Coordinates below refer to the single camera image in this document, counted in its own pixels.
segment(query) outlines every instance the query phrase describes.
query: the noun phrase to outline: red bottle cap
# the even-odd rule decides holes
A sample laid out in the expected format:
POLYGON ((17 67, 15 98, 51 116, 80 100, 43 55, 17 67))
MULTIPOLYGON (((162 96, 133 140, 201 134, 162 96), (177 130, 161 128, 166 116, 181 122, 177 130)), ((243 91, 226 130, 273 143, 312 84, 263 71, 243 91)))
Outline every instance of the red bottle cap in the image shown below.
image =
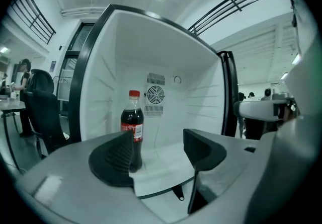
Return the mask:
POLYGON ((129 92, 129 96, 133 96, 133 97, 140 97, 140 92, 139 92, 139 91, 131 90, 131 91, 129 92))

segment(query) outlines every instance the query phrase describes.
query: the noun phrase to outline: coca-cola bottle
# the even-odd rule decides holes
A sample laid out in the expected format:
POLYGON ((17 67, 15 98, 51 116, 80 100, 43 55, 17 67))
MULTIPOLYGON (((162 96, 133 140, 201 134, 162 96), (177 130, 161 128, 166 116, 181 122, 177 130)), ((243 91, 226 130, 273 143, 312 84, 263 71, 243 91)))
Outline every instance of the coca-cola bottle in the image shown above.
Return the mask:
POLYGON ((133 131, 133 156, 129 171, 137 172, 142 167, 141 146, 144 116, 139 103, 140 92, 129 92, 129 103, 121 115, 121 131, 133 131))

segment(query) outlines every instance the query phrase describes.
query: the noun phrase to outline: chair headrest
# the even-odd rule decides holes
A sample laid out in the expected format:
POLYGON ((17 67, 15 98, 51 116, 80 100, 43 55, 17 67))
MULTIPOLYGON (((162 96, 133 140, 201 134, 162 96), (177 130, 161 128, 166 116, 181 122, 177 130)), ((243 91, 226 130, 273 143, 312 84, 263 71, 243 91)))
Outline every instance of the chair headrest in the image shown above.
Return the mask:
POLYGON ((54 81, 48 72, 40 69, 32 69, 26 83, 26 90, 27 92, 38 90, 53 93, 54 81))

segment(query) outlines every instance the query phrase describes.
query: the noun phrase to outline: dark liquid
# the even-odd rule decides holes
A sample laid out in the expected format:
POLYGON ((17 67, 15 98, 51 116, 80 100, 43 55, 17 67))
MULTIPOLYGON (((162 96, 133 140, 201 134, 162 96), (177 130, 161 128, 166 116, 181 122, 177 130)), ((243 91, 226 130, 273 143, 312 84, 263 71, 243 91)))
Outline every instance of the dark liquid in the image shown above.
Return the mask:
MULTIPOLYGON (((144 116, 141 109, 137 110, 124 110, 121 115, 121 123, 130 125, 143 124, 144 116)), ((142 167, 141 157, 142 140, 134 142, 133 138, 133 156, 130 164, 129 171, 132 173, 137 172, 142 167)))

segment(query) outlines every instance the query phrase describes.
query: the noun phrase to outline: person's arm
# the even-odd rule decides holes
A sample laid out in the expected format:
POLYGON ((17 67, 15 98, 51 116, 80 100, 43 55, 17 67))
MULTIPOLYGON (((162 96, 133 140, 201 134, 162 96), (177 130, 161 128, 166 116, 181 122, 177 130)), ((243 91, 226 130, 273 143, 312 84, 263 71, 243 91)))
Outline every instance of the person's arm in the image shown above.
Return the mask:
POLYGON ((27 83, 27 78, 23 78, 23 80, 22 80, 22 85, 20 85, 20 86, 15 86, 15 90, 16 90, 16 91, 21 91, 21 90, 23 90, 23 89, 25 88, 25 86, 26 86, 26 83, 27 83))

